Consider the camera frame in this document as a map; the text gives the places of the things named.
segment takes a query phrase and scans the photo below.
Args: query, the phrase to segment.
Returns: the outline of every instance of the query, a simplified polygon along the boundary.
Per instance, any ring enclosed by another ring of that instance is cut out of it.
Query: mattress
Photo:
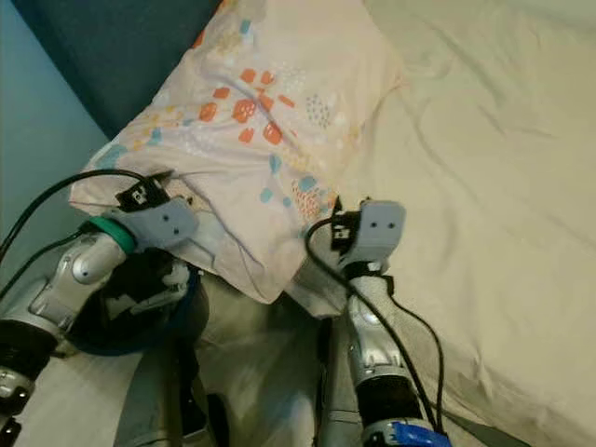
[[[397,296],[437,329],[448,408],[595,445],[596,34],[527,5],[369,0],[407,86],[340,193],[400,201]],[[427,334],[401,329],[433,387]]]

